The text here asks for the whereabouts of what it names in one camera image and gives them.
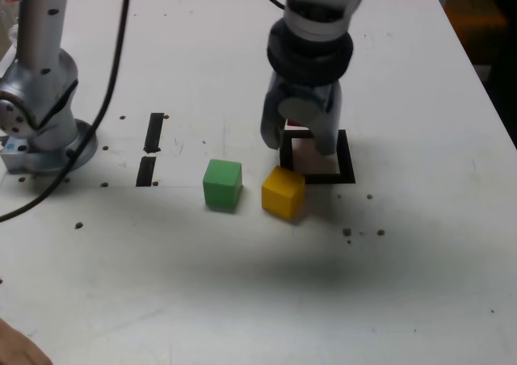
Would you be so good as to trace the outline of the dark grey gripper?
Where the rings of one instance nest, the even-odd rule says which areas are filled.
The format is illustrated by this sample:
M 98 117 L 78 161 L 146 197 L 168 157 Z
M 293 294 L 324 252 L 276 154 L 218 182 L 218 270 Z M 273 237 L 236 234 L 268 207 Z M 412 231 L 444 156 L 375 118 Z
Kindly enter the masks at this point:
M 306 86 L 273 72 L 263 105 L 262 139 L 269 149 L 279 149 L 286 120 L 290 120 L 306 127 L 313 135 L 317 151 L 330 156 L 337 146 L 341 107 L 339 81 L 323 86 Z

